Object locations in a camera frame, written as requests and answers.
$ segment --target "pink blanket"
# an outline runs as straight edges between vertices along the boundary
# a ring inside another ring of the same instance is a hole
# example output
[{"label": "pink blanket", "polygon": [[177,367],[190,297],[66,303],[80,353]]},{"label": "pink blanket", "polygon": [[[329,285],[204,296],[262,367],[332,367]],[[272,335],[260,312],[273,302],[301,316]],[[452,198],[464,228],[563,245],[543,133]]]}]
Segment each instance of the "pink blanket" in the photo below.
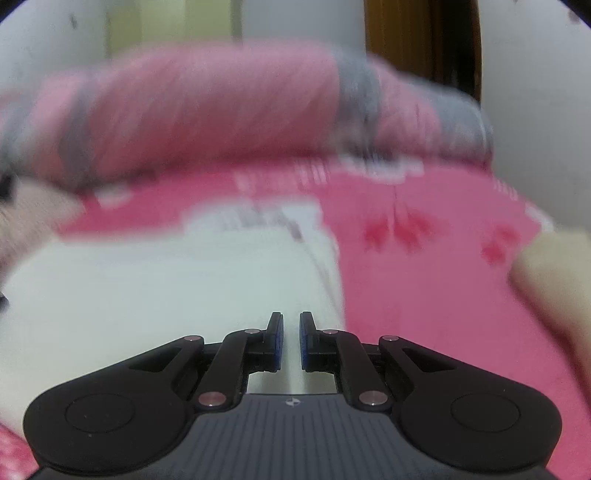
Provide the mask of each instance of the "pink blanket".
[{"label": "pink blanket", "polygon": [[173,164],[373,152],[490,159],[473,100],[313,43],[135,51],[0,96],[0,173],[70,190]]}]

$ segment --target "small logo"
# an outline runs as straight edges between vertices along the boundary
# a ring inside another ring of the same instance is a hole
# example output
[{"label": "small logo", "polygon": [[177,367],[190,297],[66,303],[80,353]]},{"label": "small logo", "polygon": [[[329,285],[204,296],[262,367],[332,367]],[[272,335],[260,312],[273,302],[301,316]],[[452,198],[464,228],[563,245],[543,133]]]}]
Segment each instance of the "small logo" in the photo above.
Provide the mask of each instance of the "small logo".
[{"label": "small logo", "polygon": [[288,407],[294,408],[297,407],[299,404],[301,403],[301,400],[297,399],[297,398],[290,398],[289,400],[285,401],[285,405],[287,405]]}]

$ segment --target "white wall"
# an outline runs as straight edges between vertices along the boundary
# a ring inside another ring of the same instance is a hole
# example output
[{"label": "white wall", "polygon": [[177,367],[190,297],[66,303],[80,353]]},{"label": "white wall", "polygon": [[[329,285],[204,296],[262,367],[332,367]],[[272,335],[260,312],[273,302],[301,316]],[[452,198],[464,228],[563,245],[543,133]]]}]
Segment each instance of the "white wall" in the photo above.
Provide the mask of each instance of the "white wall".
[{"label": "white wall", "polygon": [[243,38],[310,38],[365,51],[363,0],[242,0]]},{"label": "white wall", "polygon": [[101,0],[27,0],[0,24],[0,89],[106,56]]},{"label": "white wall", "polygon": [[495,172],[559,222],[591,228],[591,30],[558,0],[480,0]]}]

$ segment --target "black circular joint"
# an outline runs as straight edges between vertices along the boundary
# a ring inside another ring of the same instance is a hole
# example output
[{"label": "black circular joint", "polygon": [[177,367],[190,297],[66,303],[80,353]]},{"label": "black circular joint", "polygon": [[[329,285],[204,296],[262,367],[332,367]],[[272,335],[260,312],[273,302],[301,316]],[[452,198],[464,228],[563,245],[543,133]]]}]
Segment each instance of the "black circular joint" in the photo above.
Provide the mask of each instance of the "black circular joint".
[{"label": "black circular joint", "polygon": [[71,403],[66,420],[85,433],[107,433],[127,425],[134,410],[134,403],[120,395],[88,395]]},{"label": "black circular joint", "polygon": [[500,395],[471,393],[452,403],[452,417],[475,432],[497,433],[509,430],[519,420],[519,409]]},{"label": "black circular joint", "polygon": [[400,425],[430,457],[493,475],[545,464],[561,430],[558,410],[545,396],[476,369],[418,382],[402,404]]},{"label": "black circular joint", "polygon": [[180,441],[190,418],[185,402],[153,374],[114,370],[59,385],[31,403],[23,428],[40,462],[70,475],[119,475]]}]

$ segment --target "ribbed gray surface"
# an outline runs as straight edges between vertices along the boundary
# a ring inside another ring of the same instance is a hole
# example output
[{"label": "ribbed gray surface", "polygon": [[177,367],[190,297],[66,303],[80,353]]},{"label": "ribbed gray surface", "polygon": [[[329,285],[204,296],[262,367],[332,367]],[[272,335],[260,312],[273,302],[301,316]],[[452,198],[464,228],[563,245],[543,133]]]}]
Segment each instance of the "ribbed gray surface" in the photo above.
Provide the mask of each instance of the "ribbed gray surface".
[{"label": "ribbed gray surface", "polygon": [[[355,410],[342,395],[295,398],[245,395],[232,411],[199,417],[166,457],[117,479],[554,479],[543,469],[494,477],[459,472],[410,446],[385,415]],[[72,478],[52,471],[37,475],[38,480]]]}]

